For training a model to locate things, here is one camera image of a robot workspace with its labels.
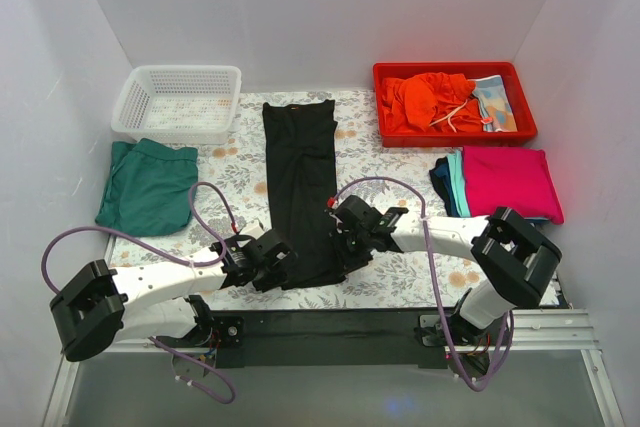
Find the black t shirt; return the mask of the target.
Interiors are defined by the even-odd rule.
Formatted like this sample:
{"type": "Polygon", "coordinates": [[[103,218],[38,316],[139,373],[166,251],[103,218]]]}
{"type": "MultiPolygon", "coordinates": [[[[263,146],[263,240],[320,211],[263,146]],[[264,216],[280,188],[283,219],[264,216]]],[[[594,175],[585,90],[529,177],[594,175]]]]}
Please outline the black t shirt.
{"type": "Polygon", "coordinates": [[[271,226],[297,254],[286,289],[345,280],[330,238],[335,221],[325,212],[337,192],[334,110],[330,99],[263,105],[271,226]]]}

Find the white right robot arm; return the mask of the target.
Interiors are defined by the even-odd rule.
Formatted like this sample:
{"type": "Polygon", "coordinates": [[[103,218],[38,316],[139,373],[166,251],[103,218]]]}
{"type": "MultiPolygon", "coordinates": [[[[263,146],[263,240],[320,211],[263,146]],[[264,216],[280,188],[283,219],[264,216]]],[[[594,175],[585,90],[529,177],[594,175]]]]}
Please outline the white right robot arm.
{"type": "Polygon", "coordinates": [[[489,216],[473,218],[414,215],[405,207],[381,213],[358,196],[332,200],[328,212],[336,219],[330,234],[342,266],[366,266],[374,251],[425,252],[473,261],[486,279],[456,303],[447,327],[464,344],[475,344],[497,319],[514,308],[533,309],[562,259],[560,249],[515,210],[499,207],[489,216]]]}

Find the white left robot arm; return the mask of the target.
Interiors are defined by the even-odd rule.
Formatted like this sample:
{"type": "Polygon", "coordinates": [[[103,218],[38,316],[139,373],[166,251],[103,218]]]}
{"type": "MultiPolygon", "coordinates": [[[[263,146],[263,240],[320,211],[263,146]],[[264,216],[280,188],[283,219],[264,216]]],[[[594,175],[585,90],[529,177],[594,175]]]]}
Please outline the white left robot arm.
{"type": "Polygon", "coordinates": [[[255,223],[186,259],[132,268],[90,262],[50,303],[64,357],[84,361],[114,343],[147,337],[174,348],[237,347],[242,318],[214,312],[204,293],[247,284],[280,287],[296,261],[276,231],[255,223]]]}

